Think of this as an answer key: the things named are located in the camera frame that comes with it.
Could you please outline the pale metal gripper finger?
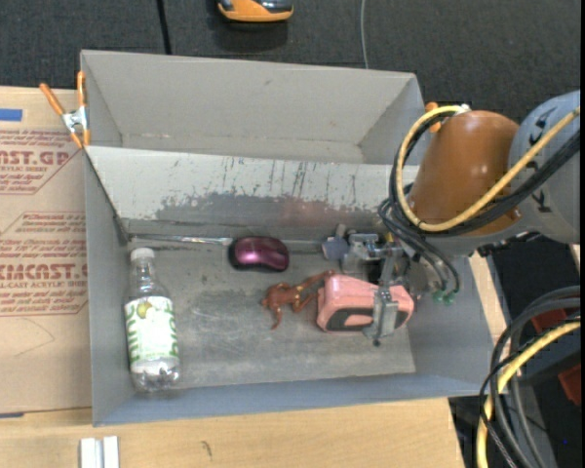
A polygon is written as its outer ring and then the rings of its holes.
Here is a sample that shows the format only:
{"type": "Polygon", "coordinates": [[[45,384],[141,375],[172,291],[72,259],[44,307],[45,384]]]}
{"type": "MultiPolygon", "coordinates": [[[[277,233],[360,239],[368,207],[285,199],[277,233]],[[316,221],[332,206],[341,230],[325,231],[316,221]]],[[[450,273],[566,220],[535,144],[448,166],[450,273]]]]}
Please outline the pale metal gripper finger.
{"type": "Polygon", "coordinates": [[[372,322],[363,329],[364,336],[378,347],[384,337],[394,333],[397,316],[398,302],[388,288],[379,288],[374,295],[372,322]]]}
{"type": "Polygon", "coordinates": [[[352,233],[347,238],[344,261],[371,261],[380,258],[379,236],[376,233],[352,233]]]}

